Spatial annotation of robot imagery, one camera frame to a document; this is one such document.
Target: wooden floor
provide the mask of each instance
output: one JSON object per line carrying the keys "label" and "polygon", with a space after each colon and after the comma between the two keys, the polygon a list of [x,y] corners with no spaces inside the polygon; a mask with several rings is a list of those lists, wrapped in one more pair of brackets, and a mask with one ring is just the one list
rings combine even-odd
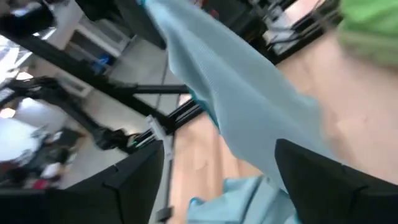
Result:
{"label": "wooden floor", "polygon": [[[303,0],[291,15],[311,9]],[[398,72],[381,68],[340,49],[335,33],[314,41],[278,65],[303,94],[317,98],[335,153],[353,167],[398,184]],[[205,115],[179,129],[169,223],[185,223],[192,197],[211,199],[226,177],[260,172],[235,159]]]}

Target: green object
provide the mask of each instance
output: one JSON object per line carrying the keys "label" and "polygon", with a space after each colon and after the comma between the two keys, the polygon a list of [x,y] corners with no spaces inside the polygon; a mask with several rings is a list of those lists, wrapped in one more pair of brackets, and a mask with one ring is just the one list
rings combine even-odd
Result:
{"label": "green object", "polygon": [[341,0],[339,43],[384,65],[398,65],[398,1]]}

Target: black metal frame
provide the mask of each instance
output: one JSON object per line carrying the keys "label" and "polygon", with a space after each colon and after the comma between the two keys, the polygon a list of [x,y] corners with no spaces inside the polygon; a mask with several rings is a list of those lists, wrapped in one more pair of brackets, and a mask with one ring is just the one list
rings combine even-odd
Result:
{"label": "black metal frame", "polygon": [[[293,25],[294,30],[304,30],[308,26],[315,22],[315,18],[311,14],[307,14],[301,20]],[[77,77],[85,83],[91,85],[99,91],[107,94],[108,96],[118,100],[124,105],[137,111],[138,113],[155,117],[159,123],[165,128],[167,134],[174,133],[178,128],[189,122],[191,119],[198,116],[203,110],[193,101],[189,100],[174,112],[168,116],[164,115],[157,109],[136,98],[134,94],[184,94],[189,93],[188,88],[184,85],[134,85],[124,86],[117,85],[108,80],[107,77],[101,75],[95,75],[94,71],[87,65],[83,65],[67,53],[59,50],[50,43],[41,40],[38,37],[30,36],[26,38],[18,38],[10,33],[1,31],[1,34],[7,37],[9,40],[19,44],[21,47],[30,50],[37,56],[45,59],[46,61],[58,66],[69,74]],[[315,32],[312,32],[306,38],[299,40],[297,44],[288,49],[282,55],[277,55],[272,49],[267,49],[262,54],[270,60],[273,64],[285,60],[292,54],[304,48],[306,45],[324,34],[324,30],[320,27]],[[150,130],[142,133],[136,138],[138,143],[148,140],[152,133]]]}

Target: light blue cloth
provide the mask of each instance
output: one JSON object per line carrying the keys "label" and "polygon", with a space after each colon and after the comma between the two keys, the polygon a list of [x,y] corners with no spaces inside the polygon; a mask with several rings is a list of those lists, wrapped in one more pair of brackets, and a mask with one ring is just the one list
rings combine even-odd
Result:
{"label": "light blue cloth", "polygon": [[284,138],[335,159],[317,102],[299,95],[266,58],[222,23],[182,0],[146,0],[174,75],[205,102],[232,153],[285,190],[275,161]]}
{"label": "light blue cloth", "polygon": [[205,202],[193,198],[188,224],[299,224],[293,203],[263,177],[226,179],[224,194]]}

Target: white bracket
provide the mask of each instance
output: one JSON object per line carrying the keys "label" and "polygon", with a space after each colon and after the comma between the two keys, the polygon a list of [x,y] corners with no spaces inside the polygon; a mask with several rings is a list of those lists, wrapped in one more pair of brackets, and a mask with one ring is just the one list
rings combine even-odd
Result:
{"label": "white bracket", "polygon": [[164,132],[163,127],[152,115],[149,115],[147,117],[147,121],[149,123],[150,130],[152,131],[152,133],[154,133],[155,138],[157,140],[163,141],[165,158],[168,161],[171,161],[174,158],[172,143],[169,141],[169,138]]}

